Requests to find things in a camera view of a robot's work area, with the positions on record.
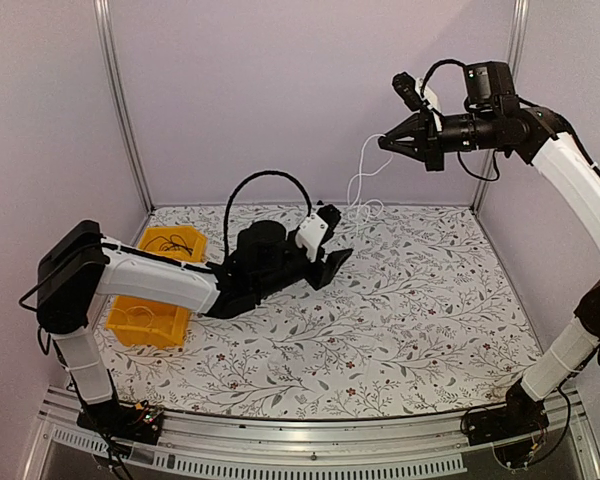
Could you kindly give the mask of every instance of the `yellow container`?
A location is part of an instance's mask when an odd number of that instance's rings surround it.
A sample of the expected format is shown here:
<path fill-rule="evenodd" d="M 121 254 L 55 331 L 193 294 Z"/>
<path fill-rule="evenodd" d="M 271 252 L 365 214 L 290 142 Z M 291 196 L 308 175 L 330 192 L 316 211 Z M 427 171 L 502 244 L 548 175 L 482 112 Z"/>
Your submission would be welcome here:
<path fill-rule="evenodd" d="M 207 237 L 191 226 L 150 227 L 144 232 L 138 248 L 185 262 L 202 262 Z"/>
<path fill-rule="evenodd" d="M 147 228 L 138 248 L 156 255 L 202 262 L 207 238 L 191 226 Z M 133 297 L 117 297 L 107 318 L 120 343 L 157 348 L 184 345 L 191 312 L 186 308 Z"/>

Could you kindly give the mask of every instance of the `floral tablecloth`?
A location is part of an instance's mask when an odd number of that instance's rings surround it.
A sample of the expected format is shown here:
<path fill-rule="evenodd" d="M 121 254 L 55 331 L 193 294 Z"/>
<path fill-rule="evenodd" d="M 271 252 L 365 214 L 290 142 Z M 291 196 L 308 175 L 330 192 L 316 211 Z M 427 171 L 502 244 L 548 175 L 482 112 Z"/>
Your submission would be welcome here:
<path fill-rule="evenodd" d="M 158 209 L 150 224 L 193 225 L 222 252 L 223 207 Z M 236 206 L 231 237 L 251 222 L 295 228 L 299 206 Z M 343 220 L 329 249 L 353 247 L 335 281 L 304 281 L 232 320 L 193 317 L 184 348 L 96 339 L 123 400 L 275 418 L 386 417 L 502 400 L 538 357 L 531 328 L 472 214 L 385 207 Z"/>

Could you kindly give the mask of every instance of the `robotic arm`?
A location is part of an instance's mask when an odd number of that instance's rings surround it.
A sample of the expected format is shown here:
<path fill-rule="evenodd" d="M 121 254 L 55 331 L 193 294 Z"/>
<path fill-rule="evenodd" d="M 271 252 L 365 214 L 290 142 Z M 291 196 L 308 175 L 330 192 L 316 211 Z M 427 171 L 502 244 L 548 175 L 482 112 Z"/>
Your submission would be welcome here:
<path fill-rule="evenodd" d="M 565 198 L 600 251 L 600 170 L 573 127 L 561 115 L 516 95 L 506 63 L 464 65 L 466 113 L 445 116 L 433 105 L 423 84 L 407 73 L 394 77 L 396 93 L 414 115 L 379 138 L 380 148 L 444 170 L 444 154 L 495 149 L 513 152 L 535 167 Z M 529 108 L 522 108 L 521 103 Z M 600 283 L 587 293 L 575 317 L 544 356 L 506 394 L 501 409 L 469 413 L 471 444 L 500 440 L 546 427 L 543 399 L 577 374 L 600 345 Z"/>
<path fill-rule="evenodd" d="M 238 234 L 236 250 L 222 264 L 191 264 L 123 245 L 85 220 L 69 232 L 38 266 L 38 284 L 21 305 L 36 311 L 71 374 L 83 412 L 78 425 L 106 437 L 155 444 L 162 410 L 146 402 L 119 403 L 93 335 L 87 310 L 95 294 L 128 295 L 190 309 L 214 318 L 253 310 L 283 288 L 305 279 L 316 290 L 328 285 L 351 249 L 330 253 L 340 212 L 333 205 L 310 213 L 288 232 L 278 222 L 259 221 Z M 23 302 L 37 292 L 37 308 Z"/>

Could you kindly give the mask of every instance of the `purple wall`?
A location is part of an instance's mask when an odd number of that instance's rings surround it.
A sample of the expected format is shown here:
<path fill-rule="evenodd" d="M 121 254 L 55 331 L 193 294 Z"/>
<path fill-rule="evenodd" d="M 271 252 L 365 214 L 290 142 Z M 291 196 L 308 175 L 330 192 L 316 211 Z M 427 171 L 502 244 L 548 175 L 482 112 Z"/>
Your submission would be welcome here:
<path fill-rule="evenodd" d="M 83 218 L 129 240 L 142 217 L 92 2 L 0 1 L 0 479 L 16 478 L 47 385 L 62 378 L 16 304 L 38 260 Z"/>
<path fill-rule="evenodd" d="M 296 174 L 315 198 L 344 200 L 363 141 L 408 116 L 393 75 L 422 76 L 443 57 L 504 58 L 512 15 L 513 2 L 488 0 L 112 2 L 155 201 L 224 202 L 267 167 Z M 461 110 L 454 67 L 432 86 L 447 111 Z M 386 158 L 369 151 L 369 169 Z M 265 185 L 242 199 L 299 198 L 284 181 Z M 436 204 L 468 205 L 475 189 L 455 161 L 428 175 L 404 158 L 366 185 L 367 197 Z"/>
<path fill-rule="evenodd" d="M 600 1 L 535 1 L 529 15 L 518 93 L 564 114 L 600 164 Z M 502 170 L 482 218 L 547 347 L 600 277 L 600 257 L 532 168 L 512 158 Z M 600 369 L 592 364 L 578 386 L 600 447 Z"/>

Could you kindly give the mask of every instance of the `white cable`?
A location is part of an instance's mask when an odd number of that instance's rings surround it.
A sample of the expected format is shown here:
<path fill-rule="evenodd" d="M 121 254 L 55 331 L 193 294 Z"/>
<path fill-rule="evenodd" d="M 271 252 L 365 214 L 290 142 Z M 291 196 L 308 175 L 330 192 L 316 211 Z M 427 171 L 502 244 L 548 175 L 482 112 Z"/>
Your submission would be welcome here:
<path fill-rule="evenodd" d="M 384 210 L 384 203 L 382 203 L 382 200 L 379 200 L 377 198 L 372 198 L 363 203 L 362 198 L 361 198 L 361 196 L 362 196 L 362 177 L 373 177 L 373 176 L 377 175 L 393 161 L 393 153 L 392 153 L 391 156 L 389 157 L 389 159 L 385 163 L 383 163 L 382 166 L 380 166 L 375 172 L 364 173 L 362 171 L 362 168 L 364 166 L 365 149 L 367 148 L 367 145 L 369 144 L 369 142 L 371 140 L 373 140 L 374 138 L 378 138 L 378 137 L 384 137 L 384 134 L 383 133 L 373 134 L 365 140 L 364 144 L 362 144 L 362 148 L 360 149 L 360 162 L 358 164 L 358 173 L 356 173 L 353 177 L 351 177 L 351 180 L 349 180 L 349 185 L 347 185 L 347 218 L 349 221 L 355 223 L 356 235 L 358 234 L 360 225 L 365 224 L 371 218 L 377 218 Z M 353 182 L 355 182 L 356 179 L 358 179 L 358 191 L 356 193 L 356 198 L 353 201 L 351 201 L 351 187 L 353 186 Z M 373 204 L 377 204 L 379 207 L 378 211 L 375 213 L 372 210 Z M 364 220 L 361 221 L 360 215 L 363 210 L 365 212 L 365 218 L 364 218 Z"/>

